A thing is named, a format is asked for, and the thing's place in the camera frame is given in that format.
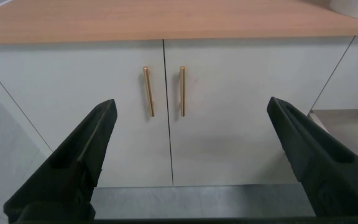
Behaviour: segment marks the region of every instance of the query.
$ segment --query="gold handle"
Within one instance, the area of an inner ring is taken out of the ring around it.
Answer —
[[[146,92],[147,92],[147,100],[149,102],[149,111],[150,111],[150,117],[154,117],[154,104],[153,104],[153,96],[152,96],[152,90],[150,87],[150,70],[147,66],[143,67],[143,75],[145,79],[146,84]]]
[[[185,67],[180,67],[180,104],[181,116],[185,116]]]

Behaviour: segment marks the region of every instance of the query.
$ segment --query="white cabinet door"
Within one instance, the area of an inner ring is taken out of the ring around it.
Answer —
[[[295,182],[267,104],[275,96],[307,114],[351,39],[167,40],[174,185]]]
[[[150,118],[142,67],[150,68]],[[98,187],[172,185],[162,41],[0,46],[0,81],[51,149],[100,102],[117,123]]]
[[[358,109],[358,37],[346,51],[313,109]]]

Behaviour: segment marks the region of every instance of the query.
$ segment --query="gray floor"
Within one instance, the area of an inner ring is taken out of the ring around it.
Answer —
[[[301,184],[95,189],[96,218],[313,217]]]

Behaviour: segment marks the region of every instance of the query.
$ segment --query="kitchen counter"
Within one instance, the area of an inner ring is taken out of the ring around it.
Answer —
[[[328,0],[13,0],[0,44],[358,35]]]

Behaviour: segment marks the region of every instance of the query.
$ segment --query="cabinet door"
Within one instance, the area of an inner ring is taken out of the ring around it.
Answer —
[[[166,41],[174,185],[296,182],[267,104],[275,96],[307,114],[351,39]]]
[[[358,37],[346,51],[313,109],[358,109]]]
[[[94,106],[115,99],[118,119],[98,187],[172,185],[161,40],[0,46],[0,82],[51,149]]]

